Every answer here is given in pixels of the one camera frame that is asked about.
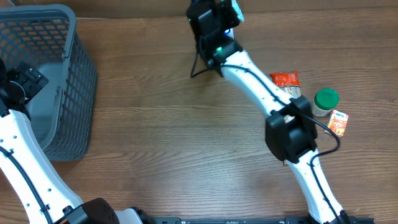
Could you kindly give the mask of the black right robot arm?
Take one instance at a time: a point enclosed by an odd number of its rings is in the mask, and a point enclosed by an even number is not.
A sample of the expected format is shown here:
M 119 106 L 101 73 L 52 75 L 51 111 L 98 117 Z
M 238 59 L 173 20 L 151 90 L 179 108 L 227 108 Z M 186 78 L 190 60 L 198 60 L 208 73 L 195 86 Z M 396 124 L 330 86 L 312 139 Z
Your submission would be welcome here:
M 228 29 L 240 20 L 231 1 L 196 0 L 186 10 L 197 57 L 206 71 L 215 71 L 233 83 L 265 117 L 265 141 L 271 153 L 291 168 L 305 196 L 313 223 L 349 223 L 350 219 L 334 197 L 322 171 L 317 149 L 316 127 L 310 102 L 281 90 L 251 60 Z

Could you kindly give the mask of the small orange snack packet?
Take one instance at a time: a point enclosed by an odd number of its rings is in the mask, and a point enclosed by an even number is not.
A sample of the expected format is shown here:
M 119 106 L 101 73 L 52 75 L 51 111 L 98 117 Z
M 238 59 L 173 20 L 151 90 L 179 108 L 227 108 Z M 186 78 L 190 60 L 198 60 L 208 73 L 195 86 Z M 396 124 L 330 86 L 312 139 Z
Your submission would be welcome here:
M 338 110 L 332 110 L 327 128 L 332 130 L 339 138 L 343 137 L 348 122 L 349 115 Z

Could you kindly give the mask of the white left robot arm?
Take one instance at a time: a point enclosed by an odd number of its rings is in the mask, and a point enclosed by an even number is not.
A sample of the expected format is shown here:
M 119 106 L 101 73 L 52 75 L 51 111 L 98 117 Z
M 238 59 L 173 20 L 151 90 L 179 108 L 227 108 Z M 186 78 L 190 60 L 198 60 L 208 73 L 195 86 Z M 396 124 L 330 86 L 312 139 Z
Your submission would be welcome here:
M 44 154 L 25 109 L 33 98 L 1 65 L 1 170 L 20 198 L 31 223 L 153 223 L 137 207 L 113 210 L 103 198 L 88 202 L 60 178 Z

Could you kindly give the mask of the orange spaghetti package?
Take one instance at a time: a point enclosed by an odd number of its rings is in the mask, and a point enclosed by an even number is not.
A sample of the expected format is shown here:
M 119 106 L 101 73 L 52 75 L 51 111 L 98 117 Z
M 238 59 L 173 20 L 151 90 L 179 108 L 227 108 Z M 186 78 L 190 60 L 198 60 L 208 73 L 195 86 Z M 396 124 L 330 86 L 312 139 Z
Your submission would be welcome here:
M 301 96 L 298 71 L 292 73 L 277 72 L 270 74 L 272 81 L 284 92 L 290 94 L 289 99 L 296 99 Z M 266 143 L 270 146 L 270 151 L 278 160 L 287 166 L 287 156 L 283 156 L 283 151 L 276 148 L 277 140 L 289 140 L 299 133 L 299 123 L 297 117 L 291 115 L 294 108 L 291 101 L 285 103 L 282 107 L 282 113 L 271 111 L 271 115 L 266 119 Z

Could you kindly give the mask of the green lid jar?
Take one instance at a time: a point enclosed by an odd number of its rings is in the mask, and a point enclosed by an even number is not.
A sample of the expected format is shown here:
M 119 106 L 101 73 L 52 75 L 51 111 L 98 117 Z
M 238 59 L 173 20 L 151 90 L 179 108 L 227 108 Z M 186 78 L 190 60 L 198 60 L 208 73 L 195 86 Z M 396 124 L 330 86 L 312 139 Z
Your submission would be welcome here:
M 312 113 L 315 116 L 326 116 L 339 103 L 339 94 L 332 88 L 323 88 L 313 98 Z

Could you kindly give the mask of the teal snack packet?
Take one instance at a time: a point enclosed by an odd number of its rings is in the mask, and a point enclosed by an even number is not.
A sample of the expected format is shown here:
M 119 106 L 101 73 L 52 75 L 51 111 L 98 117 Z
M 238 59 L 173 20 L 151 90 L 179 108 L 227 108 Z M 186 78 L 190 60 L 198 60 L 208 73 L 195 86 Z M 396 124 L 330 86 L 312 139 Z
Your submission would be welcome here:
M 242 12 L 242 10 L 241 10 L 241 8 L 240 8 L 240 6 L 239 6 L 237 0 L 231 0 L 231 3 L 232 3 L 232 7 L 233 7 L 234 11 L 235 11 L 236 14 L 237 14 L 238 19 L 239 19 L 241 22 L 244 22 L 243 12 Z

